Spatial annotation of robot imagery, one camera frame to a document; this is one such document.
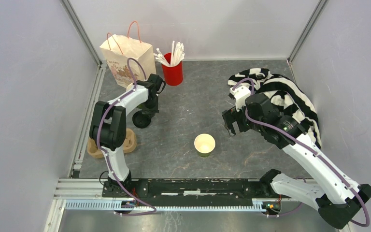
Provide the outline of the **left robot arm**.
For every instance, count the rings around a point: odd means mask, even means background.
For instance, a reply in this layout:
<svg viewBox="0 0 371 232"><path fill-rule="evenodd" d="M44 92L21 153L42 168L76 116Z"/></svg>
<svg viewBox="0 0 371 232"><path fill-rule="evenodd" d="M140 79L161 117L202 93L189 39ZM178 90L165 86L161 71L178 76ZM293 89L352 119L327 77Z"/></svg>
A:
<svg viewBox="0 0 371 232"><path fill-rule="evenodd" d="M114 187L121 197L132 192L131 173L126 165L123 144L127 135L127 115L138 108L133 124L140 129L150 125L158 110L158 96L165 81L151 74L146 81L136 81L125 93L110 101L99 101L94 106L89 137L105 157L108 180L105 186Z"/></svg>

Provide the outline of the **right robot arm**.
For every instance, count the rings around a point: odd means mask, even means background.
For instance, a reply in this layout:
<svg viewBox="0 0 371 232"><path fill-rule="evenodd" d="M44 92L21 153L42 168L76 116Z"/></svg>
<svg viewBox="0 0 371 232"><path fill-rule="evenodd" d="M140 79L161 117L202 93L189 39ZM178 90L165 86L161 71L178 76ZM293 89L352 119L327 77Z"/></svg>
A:
<svg viewBox="0 0 371 232"><path fill-rule="evenodd" d="M263 93L229 93L232 108L223 111L225 128L231 136L254 130L276 145L301 165L316 181L311 185L272 169L261 178L260 192L265 197L285 195L315 209L330 226L342 229L354 222L362 211L370 225L366 207L371 198L371 186L359 184L342 172L312 141L304 127L292 116L285 115Z"/></svg>

